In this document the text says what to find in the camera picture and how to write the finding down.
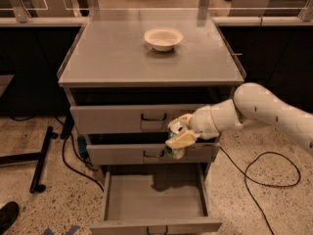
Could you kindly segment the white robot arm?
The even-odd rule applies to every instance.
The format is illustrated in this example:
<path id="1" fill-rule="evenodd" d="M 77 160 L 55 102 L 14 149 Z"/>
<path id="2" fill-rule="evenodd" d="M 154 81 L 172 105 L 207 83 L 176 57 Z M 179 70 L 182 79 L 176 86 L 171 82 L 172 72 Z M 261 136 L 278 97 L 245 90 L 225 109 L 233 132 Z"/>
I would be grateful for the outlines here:
<path id="1" fill-rule="evenodd" d="M 288 105 L 257 83 L 244 83 L 235 90 L 232 99 L 174 119 L 168 124 L 165 144 L 180 159 L 184 150 L 198 139 L 208 140 L 225 130 L 260 122 L 279 128 L 313 154 L 313 115 Z"/>

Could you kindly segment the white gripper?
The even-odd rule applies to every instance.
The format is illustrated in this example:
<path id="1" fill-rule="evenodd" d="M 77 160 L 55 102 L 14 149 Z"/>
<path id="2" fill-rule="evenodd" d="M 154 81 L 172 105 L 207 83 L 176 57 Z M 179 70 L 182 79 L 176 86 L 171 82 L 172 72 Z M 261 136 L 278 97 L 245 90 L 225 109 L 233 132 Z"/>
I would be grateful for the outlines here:
<path id="1" fill-rule="evenodd" d="M 165 144 L 172 150 L 189 147 L 195 144 L 198 138 L 208 140 L 220 134 L 215 126 L 210 106 L 204 106 L 192 114 L 177 117 L 167 127 L 173 128 L 174 126 L 190 126 L 193 131 L 182 130 L 179 133 L 169 131 Z"/>

